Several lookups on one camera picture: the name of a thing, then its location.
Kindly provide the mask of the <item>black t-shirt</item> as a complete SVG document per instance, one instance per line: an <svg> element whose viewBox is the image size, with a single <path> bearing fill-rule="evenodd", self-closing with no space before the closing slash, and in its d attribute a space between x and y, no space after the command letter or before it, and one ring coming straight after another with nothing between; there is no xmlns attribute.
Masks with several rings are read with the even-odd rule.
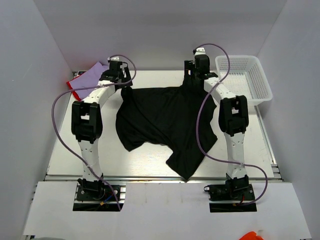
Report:
<svg viewBox="0 0 320 240"><path fill-rule="evenodd" d="M216 104L199 83L178 87L121 90L122 104L116 114L116 132L127 151L144 143L168 146L172 154L166 164L189 180L218 138L211 121Z"/></svg>

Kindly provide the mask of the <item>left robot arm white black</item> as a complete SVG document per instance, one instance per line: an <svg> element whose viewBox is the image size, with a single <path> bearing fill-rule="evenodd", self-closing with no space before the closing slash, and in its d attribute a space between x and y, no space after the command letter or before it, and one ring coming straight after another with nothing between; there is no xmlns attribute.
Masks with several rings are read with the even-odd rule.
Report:
<svg viewBox="0 0 320 240"><path fill-rule="evenodd" d="M95 182L103 177L99 162L98 142L103 132L101 108L125 83L131 80L128 64L119 56L108 59L108 65L97 62L92 68L69 82L75 89L76 101L71 107L71 132L81 151L83 182Z"/></svg>

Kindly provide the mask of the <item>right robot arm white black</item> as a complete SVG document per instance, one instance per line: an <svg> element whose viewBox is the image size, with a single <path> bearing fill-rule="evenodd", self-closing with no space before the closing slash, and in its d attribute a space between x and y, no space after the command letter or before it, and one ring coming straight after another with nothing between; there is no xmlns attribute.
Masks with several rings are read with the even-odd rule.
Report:
<svg viewBox="0 0 320 240"><path fill-rule="evenodd" d="M184 75L203 82L203 89L219 106L218 125L223 132L227 148L226 195L236 200L249 187L249 177L244 163L244 138L249 125L248 101L236 95L210 72L210 58L203 47L194 51L194 60L184 62Z"/></svg>

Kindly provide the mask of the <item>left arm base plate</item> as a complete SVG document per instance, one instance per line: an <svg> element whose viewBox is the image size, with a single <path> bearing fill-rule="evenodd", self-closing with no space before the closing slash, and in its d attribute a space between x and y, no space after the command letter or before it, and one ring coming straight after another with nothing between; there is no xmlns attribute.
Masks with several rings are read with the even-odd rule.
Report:
<svg viewBox="0 0 320 240"><path fill-rule="evenodd" d="M79 178L72 210L74 212L119 212L125 201L125 188L108 186L101 180Z"/></svg>

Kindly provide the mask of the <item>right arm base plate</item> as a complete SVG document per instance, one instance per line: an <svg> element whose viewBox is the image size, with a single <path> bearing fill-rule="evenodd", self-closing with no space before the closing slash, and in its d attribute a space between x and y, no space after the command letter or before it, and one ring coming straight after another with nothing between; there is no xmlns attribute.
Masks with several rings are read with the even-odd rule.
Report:
<svg viewBox="0 0 320 240"><path fill-rule="evenodd" d="M210 184L203 188L209 195L211 213L249 213L256 212L253 186L249 177L228 178L224 184Z"/></svg>

